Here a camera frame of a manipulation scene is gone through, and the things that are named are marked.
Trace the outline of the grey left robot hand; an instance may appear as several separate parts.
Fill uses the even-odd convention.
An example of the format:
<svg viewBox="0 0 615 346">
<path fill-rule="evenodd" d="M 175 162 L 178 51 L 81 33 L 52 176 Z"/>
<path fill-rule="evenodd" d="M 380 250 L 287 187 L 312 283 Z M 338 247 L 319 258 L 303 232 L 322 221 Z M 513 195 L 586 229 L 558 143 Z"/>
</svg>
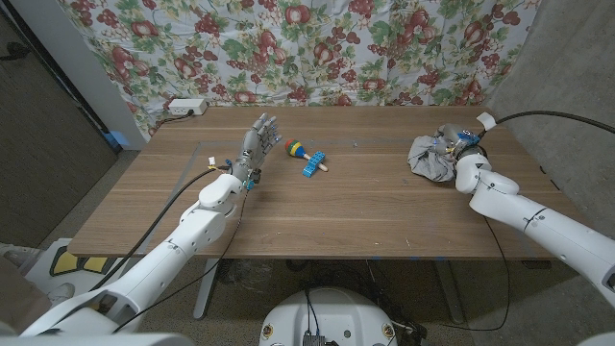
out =
<svg viewBox="0 0 615 346">
<path fill-rule="evenodd" d="M 263 113 L 246 132 L 232 166 L 232 175 L 240 181 L 247 181 L 252 173 L 261 168 L 267 154 L 281 139 L 277 117 Z"/>
</svg>

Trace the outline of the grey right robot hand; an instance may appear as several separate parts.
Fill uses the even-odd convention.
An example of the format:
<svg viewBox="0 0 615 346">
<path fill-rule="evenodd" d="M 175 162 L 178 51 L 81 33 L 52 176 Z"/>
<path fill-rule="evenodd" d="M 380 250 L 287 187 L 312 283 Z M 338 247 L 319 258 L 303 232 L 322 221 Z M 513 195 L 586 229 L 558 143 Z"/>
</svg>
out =
<svg viewBox="0 0 615 346">
<path fill-rule="evenodd" d="M 433 149 L 436 154 L 450 160 L 480 154 L 480 138 L 460 125 L 447 123 L 439 127 L 433 136 Z"/>
</svg>

